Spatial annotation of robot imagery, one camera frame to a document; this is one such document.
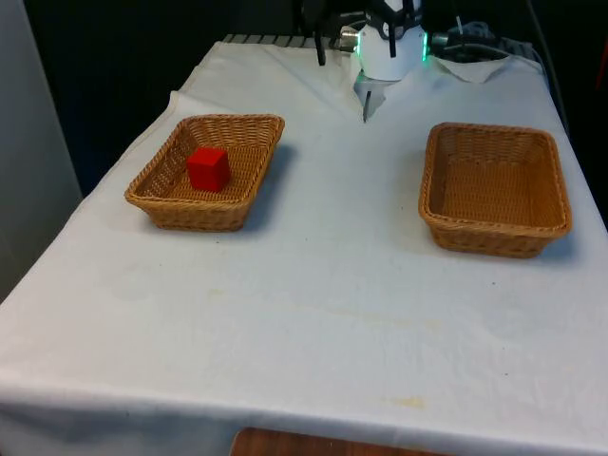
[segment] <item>empty wicker basket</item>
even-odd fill
[[[272,115],[184,119],[124,197],[161,228],[236,231],[247,218],[284,125]],[[228,153],[232,178],[221,192],[196,190],[190,184],[186,160],[202,146]]]
[[[504,257],[534,257],[572,226],[555,141],[531,128],[435,126],[419,212],[441,247]]]

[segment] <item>red cube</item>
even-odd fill
[[[197,190],[220,192],[230,180],[230,165],[225,150],[199,147],[186,162],[190,183]]]

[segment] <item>woven basket rim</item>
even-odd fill
[[[205,199],[179,199],[179,198],[162,198],[162,197],[145,197],[138,195],[136,193],[139,185],[147,178],[150,173],[152,173],[157,166],[157,164],[162,160],[162,158],[169,152],[170,147],[180,133],[181,129],[184,128],[185,125],[188,125],[192,122],[196,122],[200,119],[231,119],[234,121],[238,121],[240,119],[261,119],[261,120],[274,120],[276,121],[275,126],[275,135],[268,145],[269,150],[273,150],[276,144],[279,142],[283,128],[285,127],[285,120],[277,116],[275,114],[203,114],[197,116],[190,116],[182,119],[175,126],[171,135],[167,140],[162,144],[159,151],[152,157],[152,159],[146,164],[143,170],[135,177],[135,179],[129,183],[129,186],[126,188],[124,192],[124,198],[136,206],[145,207],[154,207],[154,206],[164,206],[167,203],[179,203],[182,205],[188,205],[192,208],[204,208],[210,210],[233,210],[242,206],[247,206],[251,204],[252,200],[256,197],[256,188],[259,184],[259,173],[263,168],[264,161],[260,162],[260,166],[256,171],[256,176],[252,180],[250,187],[247,189],[247,192],[240,199],[222,199],[216,201],[207,201]]]
[[[430,210],[430,186],[432,185],[433,159],[435,157],[434,144],[439,134],[448,128],[460,128],[471,130],[483,130],[494,133],[518,132],[540,135],[547,140],[553,163],[553,179],[558,188],[560,197],[561,220],[554,226],[530,226],[511,223],[500,223],[491,221],[479,221],[467,218],[453,218],[433,213]],[[463,231],[479,234],[505,235],[505,236],[527,236],[533,238],[559,238],[566,235],[572,229],[572,216],[570,203],[565,190],[565,182],[561,172],[558,147],[553,137],[546,131],[524,126],[492,125],[482,123],[439,123],[431,128],[428,135],[427,153],[425,159],[425,172],[421,185],[420,199],[418,204],[420,217],[431,227],[443,230]]]

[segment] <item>gray wall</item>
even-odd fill
[[[0,0],[0,302],[80,200],[21,0]]]

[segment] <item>white tablecloth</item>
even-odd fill
[[[0,306],[0,451],[222,455],[278,428],[461,454],[608,454],[608,237],[542,76],[432,61],[371,120],[339,54],[218,44]],[[245,228],[163,231],[123,191],[184,117],[271,112]],[[556,138],[574,230],[514,260],[435,246],[429,129]]]

